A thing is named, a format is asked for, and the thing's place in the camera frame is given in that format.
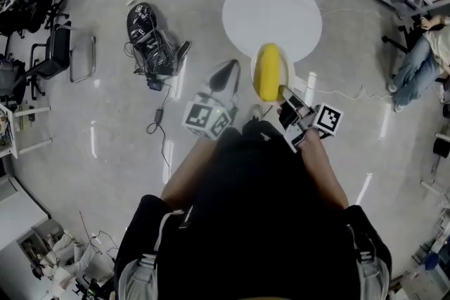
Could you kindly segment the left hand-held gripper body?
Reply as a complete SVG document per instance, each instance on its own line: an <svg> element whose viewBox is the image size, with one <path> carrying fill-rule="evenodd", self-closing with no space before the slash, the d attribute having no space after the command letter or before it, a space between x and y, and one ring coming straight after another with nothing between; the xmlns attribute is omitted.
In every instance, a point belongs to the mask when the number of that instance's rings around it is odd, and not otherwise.
<svg viewBox="0 0 450 300"><path fill-rule="evenodd" d="M240 63L231 59L207 73L186 104L182 125L199 137L217 140L236 117L240 72Z"/></svg>

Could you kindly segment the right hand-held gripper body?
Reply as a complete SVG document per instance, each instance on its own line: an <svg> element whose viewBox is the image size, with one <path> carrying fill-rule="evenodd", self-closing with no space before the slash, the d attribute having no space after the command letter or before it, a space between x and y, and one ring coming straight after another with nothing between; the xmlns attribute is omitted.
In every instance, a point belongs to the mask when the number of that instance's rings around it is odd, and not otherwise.
<svg viewBox="0 0 450 300"><path fill-rule="evenodd" d="M343 118L343 112L325 103L316 107L304 107L300 114L303 118L296 124L289 125L283 134L285 142L294 153L308 130L316 129L320 139L335 136Z"/></svg>

